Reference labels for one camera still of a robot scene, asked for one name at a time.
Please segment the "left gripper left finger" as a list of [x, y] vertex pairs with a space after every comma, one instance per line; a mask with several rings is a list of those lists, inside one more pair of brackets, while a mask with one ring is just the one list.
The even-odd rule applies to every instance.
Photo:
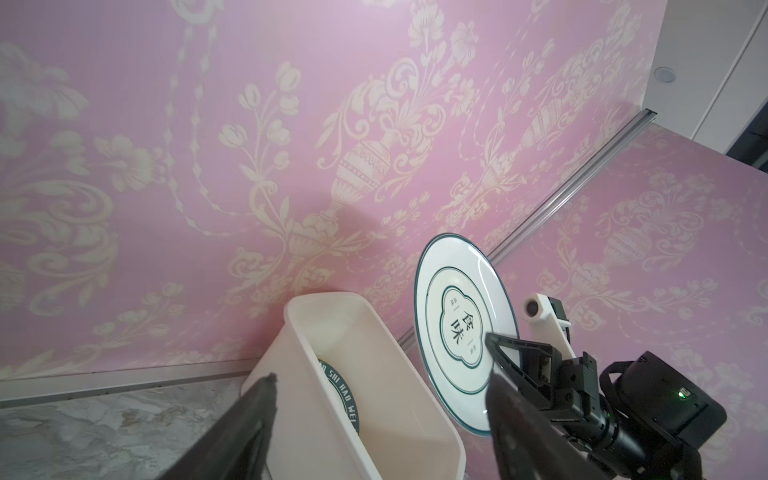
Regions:
[[277, 414], [277, 375], [257, 380], [184, 455], [159, 476], [261, 479]]

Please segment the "white plate black rim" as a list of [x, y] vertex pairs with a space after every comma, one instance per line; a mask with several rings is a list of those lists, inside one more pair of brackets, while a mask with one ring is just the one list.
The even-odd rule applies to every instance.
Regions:
[[414, 286], [415, 334], [426, 373], [444, 408], [465, 430], [488, 436], [485, 396], [495, 361], [489, 333], [516, 338], [504, 284], [468, 239], [444, 233], [429, 241]]

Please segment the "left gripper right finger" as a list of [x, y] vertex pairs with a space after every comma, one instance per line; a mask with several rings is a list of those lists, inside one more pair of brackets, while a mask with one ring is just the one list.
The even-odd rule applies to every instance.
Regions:
[[486, 409], [502, 479], [604, 479], [503, 376], [493, 374]]

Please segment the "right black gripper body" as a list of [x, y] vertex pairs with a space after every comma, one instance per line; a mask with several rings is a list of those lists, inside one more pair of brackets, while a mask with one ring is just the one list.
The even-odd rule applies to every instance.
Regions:
[[544, 416], [610, 479], [700, 479], [700, 448], [726, 423], [722, 405], [651, 352], [603, 371], [563, 361]]

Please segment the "white plate green lettered rim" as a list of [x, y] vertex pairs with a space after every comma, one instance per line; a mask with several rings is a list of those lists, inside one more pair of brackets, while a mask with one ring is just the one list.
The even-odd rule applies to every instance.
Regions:
[[339, 373], [337, 369], [331, 366], [326, 361], [318, 358], [321, 370], [323, 371], [327, 381], [335, 391], [338, 397], [339, 404], [344, 411], [344, 414], [351, 423], [354, 431], [360, 433], [360, 418], [358, 412], [358, 406], [352, 390], [350, 389], [348, 382]]

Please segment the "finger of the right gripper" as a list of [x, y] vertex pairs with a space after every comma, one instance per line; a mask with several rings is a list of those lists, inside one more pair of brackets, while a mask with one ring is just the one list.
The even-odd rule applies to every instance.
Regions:
[[561, 363], [552, 345], [486, 333], [485, 347], [494, 362], [523, 396], [553, 396]]

